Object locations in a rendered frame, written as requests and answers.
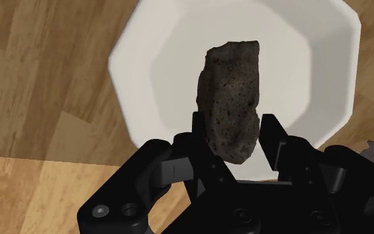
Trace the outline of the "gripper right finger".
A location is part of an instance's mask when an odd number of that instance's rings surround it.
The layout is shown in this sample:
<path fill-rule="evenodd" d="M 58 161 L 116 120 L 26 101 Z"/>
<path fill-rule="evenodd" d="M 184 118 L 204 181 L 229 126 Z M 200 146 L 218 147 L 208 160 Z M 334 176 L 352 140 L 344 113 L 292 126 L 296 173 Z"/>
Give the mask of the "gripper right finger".
<path fill-rule="evenodd" d="M 315 149 L 263 114 L 260 146 L 280 181 L 296 191 L 296 234 L 374 234 L 374 163 L 341 145 Z"/>

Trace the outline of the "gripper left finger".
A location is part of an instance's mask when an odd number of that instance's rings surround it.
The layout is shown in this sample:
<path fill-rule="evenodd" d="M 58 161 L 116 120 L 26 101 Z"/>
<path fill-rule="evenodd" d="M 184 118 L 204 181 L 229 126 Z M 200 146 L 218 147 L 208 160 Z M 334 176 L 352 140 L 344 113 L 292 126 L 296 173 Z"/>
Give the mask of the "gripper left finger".
<path fill-rule="evenodd" d="M 192 131 L 177 134 L 173 143 L 148 140 L 80 207 L 80 234 L 147 234 L 148 214 L 172 184 L 187 182 L 193 201 L 234 185 L 205 137 L 203 113 L 194 112 Z"/>

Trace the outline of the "dark brown bread slice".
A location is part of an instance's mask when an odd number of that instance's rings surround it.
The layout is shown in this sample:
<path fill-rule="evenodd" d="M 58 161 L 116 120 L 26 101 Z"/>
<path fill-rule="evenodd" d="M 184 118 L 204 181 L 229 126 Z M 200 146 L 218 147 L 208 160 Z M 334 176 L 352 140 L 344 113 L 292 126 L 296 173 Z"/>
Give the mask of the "dark brown bread slice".
<path fill-rule="evenodd" d="M 197 83 L 206 140 L 213 153 L 232 164 L 251 157 L 259 137 L 258 41 L 227 42 L 209 49 Z"/>

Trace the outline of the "white octagonal bowl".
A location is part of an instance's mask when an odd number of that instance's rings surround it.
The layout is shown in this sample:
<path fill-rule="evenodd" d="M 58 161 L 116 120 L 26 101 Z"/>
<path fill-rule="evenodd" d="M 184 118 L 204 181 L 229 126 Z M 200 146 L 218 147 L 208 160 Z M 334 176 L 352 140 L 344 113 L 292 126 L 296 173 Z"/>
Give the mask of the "white octagonal bowl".
<path fill-rule="evenodd" d="M 343 0 L 139 0 L 108 59 L 134 145 L 191 130 L 205 55 L 260 45 L 259 114 L 321 146 L 353 112 L 361 23 Z"/>

